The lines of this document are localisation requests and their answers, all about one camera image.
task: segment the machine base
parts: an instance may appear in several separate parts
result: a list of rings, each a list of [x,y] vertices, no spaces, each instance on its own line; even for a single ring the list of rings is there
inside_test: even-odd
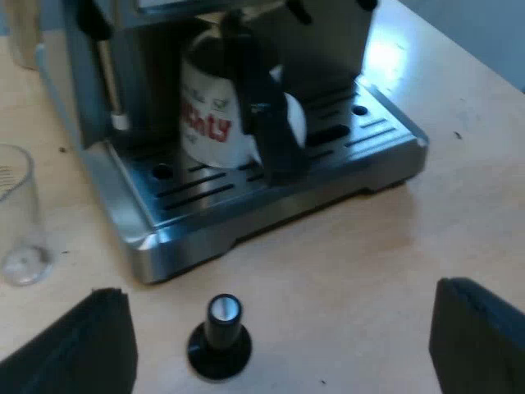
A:
[[[178,141],[130,147],[105,140],[82,149],[44,53],[40,46],[43,82],[143,283],[166,281],[226,253],[239,239],[424,167],[427,137],[377,90],[353,81],[300,98],[312,166],[290,186],[269,188],[256,164],[237,170],[201,165]]]

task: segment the red text on mug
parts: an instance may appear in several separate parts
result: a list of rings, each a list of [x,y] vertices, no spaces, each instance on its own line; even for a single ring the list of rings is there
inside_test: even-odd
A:
[[[231,121],[217,119],[211,113],[206,117],[201,117],[200,111],[185,99],[182,99],[180,104],[180,118],[200,135],[207,136],[217,142],[228,140]]]

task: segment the light wood countertop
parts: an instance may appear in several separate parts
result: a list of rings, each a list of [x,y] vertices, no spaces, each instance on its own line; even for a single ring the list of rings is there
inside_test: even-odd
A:
[[[525,97],[395,0],[377,12],[365,74],[429,135],[424,173],[141,286],[38,75],[0,39],[0,140],[34,155],[57,256],[41,283],[0,282],[0,358],[114,286],[130,296],[137,393],[440,392],[427,345],[441,277],[472,277],[525,309]],[[212,385],[189,370],[185,344],[222,292],[244,303],[254,353]]]

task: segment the clear glass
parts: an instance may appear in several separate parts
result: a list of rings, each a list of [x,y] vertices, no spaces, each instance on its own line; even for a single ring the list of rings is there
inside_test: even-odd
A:
[[[30,285],[51,268],[34,162],[22,148],[0,144],[0,262],[12,285]]]
[[[40,42],[39,0],[2,0],[9,27],[9,47],[16,63],[36,70],[34,51]]]

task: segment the espresso machine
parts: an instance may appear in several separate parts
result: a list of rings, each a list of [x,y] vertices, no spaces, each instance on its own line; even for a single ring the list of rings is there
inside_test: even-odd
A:
[[[166,281],[236,242],[418,174],[428,139],[358,78],[377,0],[43,0],[39,71],[135,276]],[[180,147],[180,60],[212,12],[271,43],[302,104],[308,172],[207,167]]]

